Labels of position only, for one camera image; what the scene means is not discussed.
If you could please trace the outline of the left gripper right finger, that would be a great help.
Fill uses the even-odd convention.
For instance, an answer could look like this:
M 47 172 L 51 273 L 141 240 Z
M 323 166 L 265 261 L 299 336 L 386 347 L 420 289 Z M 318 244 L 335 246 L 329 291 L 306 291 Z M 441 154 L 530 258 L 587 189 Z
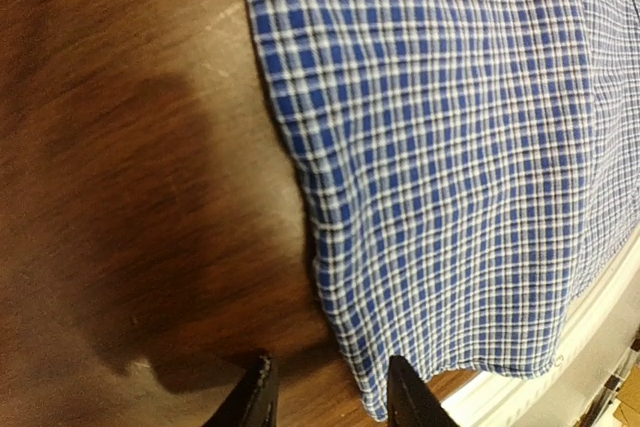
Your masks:
M 390 357 L 387 374 L 387 425 L 394 427 L 455 427 L 455 421 L 400 355 Z

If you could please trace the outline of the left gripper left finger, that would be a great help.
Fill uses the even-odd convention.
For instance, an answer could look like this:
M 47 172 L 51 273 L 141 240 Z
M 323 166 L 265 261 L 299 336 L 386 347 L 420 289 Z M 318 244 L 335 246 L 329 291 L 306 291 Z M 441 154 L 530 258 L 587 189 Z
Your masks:
M 203 427 L 273 427 L 278 396 L 277 363 L 269 354 L 260 355 Z

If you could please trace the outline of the blue checked long sleeve shirt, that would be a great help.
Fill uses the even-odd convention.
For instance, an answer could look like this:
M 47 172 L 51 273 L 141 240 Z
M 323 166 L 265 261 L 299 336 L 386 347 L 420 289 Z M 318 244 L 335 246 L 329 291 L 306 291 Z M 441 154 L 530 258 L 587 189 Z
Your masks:
M 532 378 L 639 222 L 639 0 L 246 0 L 367 413 Z

